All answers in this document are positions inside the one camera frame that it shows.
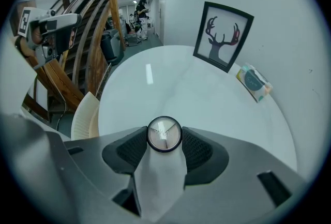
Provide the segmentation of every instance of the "white table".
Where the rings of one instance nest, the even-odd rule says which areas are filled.
[[[240,69],[238,65],[234,64],[230,72],[225,73],[193,57],[193,50],[193,47],[187,46],[157,47],[123,62],[110,76],[102,93],[100,135],[147,126],[154,118],[167,115],[181,126],[254,143],[296,171],[292,135],[272,97],[268,95],[256,103],[235,77]],[[149,149],[143,158],[144,162],[149,161],[149,166],[154,163],[156,167],[162,159],[162,154]],[[179,148],[171,159],[171,164],[178,164],[175,173],[185,176],[186,172],[180,170],[185,166],[185,159]],[[140,167],[137,168],[138,173],[147,175]],[[136,174],[135,177],[139,185],[143,179]],[[153,202],[144,204],[140,199],[142,211],[157,204],[156,200],[154,198]],[[147,215],[145,218],[157,219],[155,212]]]

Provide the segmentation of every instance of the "wooden structure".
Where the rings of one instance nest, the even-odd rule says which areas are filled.
[[[58,0],[52,8],[60,2],[61,0]],[[11,21],[12,28],[18,28],[24,6],[35,7],[36,3],[33,0],[18,5],[12,15],[14,17]],[[70,50],[64,52],[59,61],[54,60],[36,72],[37,79],[48,90],[49,111],[55,108],[58,108],[59,112],[63,111],[62,95],[69,110],[74,112],[87,92],[97,94],[102,78],[109,68],[100,47],[109,9],[111,9],[115,28],[120,32],[123,48],[125,45],[119,25],[117,0],[62,0],[62,7],[64,11],[60,13],[70,13],[76,10],[75,12],[82,16],[82,23],[77,28],[74,45]],[[27,60],[32,66],[36,65],[34,57]],[[34,112],[45,118],[43,108],[32,107],[32,101],[31,96],[26,97],[26,105],[31,109],[34,108],[32,109]]]

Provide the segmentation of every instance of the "antler artwork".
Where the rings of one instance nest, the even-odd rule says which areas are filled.
[[[214,20],[217,18],[214,17],[214,18],[210,18],[208,20],[208,23],[207,23],[207,28],[206,28],[206,34],[208,34],[211,39],[209,38],[209,43],[212,44],[212,49],[209,53],[209,58],[224,65],[224,61],[221,60],[219,58],[219,50],[221,47],[223,47],[223,45],[227,44],[227,45],[230,45],[230,46],[234,46],[235,44],[238,43],[238,40],[239,40],[239,35],[240,35],[240,30],[238,28],[238,25],[235,23],[235,26],[233,26],[233,29],[234,29],[234,33],[233,33],[233,36],[232,36],[232,40],[231,42],[225,42],[224,39],[225,39],[225,34],[223,34],[223,40],[222,42],[217,42],[216,41],[216,35],[217,33],[215,33],[215,36],[213,36],[210,31],[215,27],[214,26]]]

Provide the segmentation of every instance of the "hallway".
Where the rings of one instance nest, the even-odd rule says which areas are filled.
[[[113,73],[114,70],[128,58],[144,50],[162,46],[162,43],[156,34],[153,34],[151,31],[148,31],[147,36],[148,39],[142,40],[137,46],[126,47],[123,59],[120,61],[120,63],[113,66],[113,68],[111,69],[111,73]]]

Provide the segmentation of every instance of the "small box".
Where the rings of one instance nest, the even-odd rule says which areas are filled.
[[[240,69],[237,79],[240,80],[257,102],[261,101],[273,89],[268,80],[248,63],[245,63]]]

